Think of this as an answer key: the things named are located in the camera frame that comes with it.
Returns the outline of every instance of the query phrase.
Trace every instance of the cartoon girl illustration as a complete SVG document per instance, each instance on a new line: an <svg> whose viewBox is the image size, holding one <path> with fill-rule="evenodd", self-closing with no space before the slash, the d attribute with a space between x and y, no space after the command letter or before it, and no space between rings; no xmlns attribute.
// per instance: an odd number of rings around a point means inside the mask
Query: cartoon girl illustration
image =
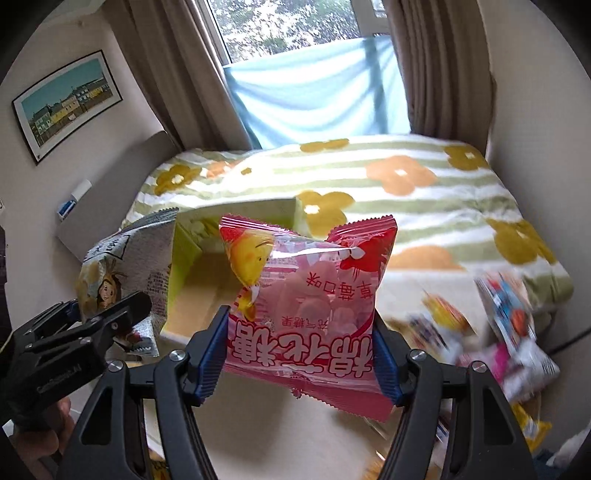
<svg viewBox="0 0 591 480"><path fill-rule="evenodd" d="M99 311L109 308L121 300L121 282L118 276L126 277L127 275L113 271L115 268L115 260L111 263L106 263L106 273L103 280L100 282L98 293L96 295L96 304Z"/></svg>

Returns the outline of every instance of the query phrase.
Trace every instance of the blue cloth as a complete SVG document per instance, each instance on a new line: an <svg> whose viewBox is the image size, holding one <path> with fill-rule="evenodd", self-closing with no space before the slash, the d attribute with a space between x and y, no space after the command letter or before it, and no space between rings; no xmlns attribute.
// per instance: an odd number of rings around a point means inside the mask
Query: blue cloth
<svg viewBox="0 0 591 480"><path fill-rule="evenodd" d="M255 148L410 132L387 35L306 47L224 70Z"/></svg>

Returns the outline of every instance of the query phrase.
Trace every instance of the blue gripper pad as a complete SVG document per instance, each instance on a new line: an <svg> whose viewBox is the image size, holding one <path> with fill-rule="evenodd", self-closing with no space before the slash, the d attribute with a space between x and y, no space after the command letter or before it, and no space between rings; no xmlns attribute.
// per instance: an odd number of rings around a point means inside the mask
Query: blue gripper pad
<svg viewBox="0 0 591 480"><path fill-rule="evenodd" d="M372 341L374 344L374 371L379 387L383 395L398 406L402 403L402 389L398 382L398 365L390 354L382 334L375 327Z"/></svg>
<svg viewBox="0 0 591 480"><path fill-rule="evenodd" d="M210 338L201 363L199 363L199 380L195 389L195 396L200 403L213 394L226 361L229 308L227 307L225 312L222 310L223 307L218 310L212 324L207 329Z"/></svg>

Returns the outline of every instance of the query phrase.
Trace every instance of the hand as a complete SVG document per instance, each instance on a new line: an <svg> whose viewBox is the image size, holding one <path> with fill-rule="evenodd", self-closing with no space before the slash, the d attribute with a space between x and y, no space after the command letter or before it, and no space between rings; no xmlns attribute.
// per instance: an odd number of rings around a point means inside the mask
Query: hand
<svg viewBox="0 0 591 480"><path fill-rule="evenodd" d="M39 458L50 456L59 450L64 453L66 445L74 430L74 419L70 417L72 402L69 398L62 398L57 407L60 410L64 428L60 435L53 430L46 432L16 432L10 437L12 446L21 460L38 479L51 478L46 468L39 462Z"/></svg>

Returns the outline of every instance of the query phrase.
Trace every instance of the beige curtain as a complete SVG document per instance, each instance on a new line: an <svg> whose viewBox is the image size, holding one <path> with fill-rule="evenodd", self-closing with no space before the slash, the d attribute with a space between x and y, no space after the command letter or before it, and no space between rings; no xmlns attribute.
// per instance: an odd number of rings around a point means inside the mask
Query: beige curtain
<svg viewBox="0 0 591 480"><path fill-rule="evenodd" d="M492 118L488 45L476 0L384 0L414 133L483 154Z"/></svg>
<svg viewBox="0 0 591 480"><path fill-rule="evenodd" d="M107 0L102 9L139 87L180 148L252 148L192 0Z"/></svg>

